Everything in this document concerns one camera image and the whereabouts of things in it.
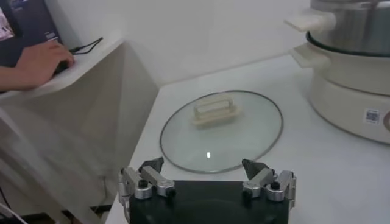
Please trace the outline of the bare person hand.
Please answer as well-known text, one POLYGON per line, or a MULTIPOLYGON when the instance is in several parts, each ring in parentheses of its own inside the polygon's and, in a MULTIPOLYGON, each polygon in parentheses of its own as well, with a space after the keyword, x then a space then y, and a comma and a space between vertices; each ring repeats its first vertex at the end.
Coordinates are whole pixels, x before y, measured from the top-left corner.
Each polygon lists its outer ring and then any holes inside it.
POLYGON ((47 83, 61 62, 72 66, 75 61, 70 51, 58 41, 24 48, 15 66, 18 90, 33 89, 47 83))

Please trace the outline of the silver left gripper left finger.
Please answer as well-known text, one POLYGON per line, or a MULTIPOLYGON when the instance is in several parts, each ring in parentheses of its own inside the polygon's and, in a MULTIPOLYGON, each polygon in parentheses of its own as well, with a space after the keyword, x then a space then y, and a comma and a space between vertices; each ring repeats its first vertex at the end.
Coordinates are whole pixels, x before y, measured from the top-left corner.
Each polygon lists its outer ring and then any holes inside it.
POLYGON ((125 167, 118 174, 118 200, 124 210, 124 217, 130 223, 130 199, 148 200, 154 194, 172 199, 176 196, 175 182, 163 177, 160 172, 163 157, 144 161, 138 170, 125 167))

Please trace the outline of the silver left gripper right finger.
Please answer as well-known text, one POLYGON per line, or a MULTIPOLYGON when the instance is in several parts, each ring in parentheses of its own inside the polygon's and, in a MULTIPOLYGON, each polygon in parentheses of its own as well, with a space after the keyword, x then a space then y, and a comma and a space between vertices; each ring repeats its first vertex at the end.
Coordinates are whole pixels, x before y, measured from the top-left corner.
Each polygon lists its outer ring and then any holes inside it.
POLYGON ((280 203, 288 200, 289 210, 296 205, 296 182, 294 172, 283 170, 279 174, 265 163, 259 163, 248 159, 241 162, 248 177, 243 182, 242 195, 245 202, 260 198, 280 203))

